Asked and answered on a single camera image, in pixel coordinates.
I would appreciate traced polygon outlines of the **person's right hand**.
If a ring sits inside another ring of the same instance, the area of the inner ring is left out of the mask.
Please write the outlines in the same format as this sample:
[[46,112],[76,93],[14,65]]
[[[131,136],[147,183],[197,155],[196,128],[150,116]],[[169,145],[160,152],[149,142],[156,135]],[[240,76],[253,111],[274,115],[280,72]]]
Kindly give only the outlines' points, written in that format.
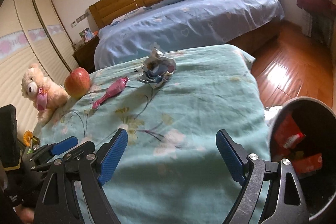
[[23,207],[22,205],[15,207],[15,212],[25,224],[31,224],[34,221],[34,211],[29,207]]

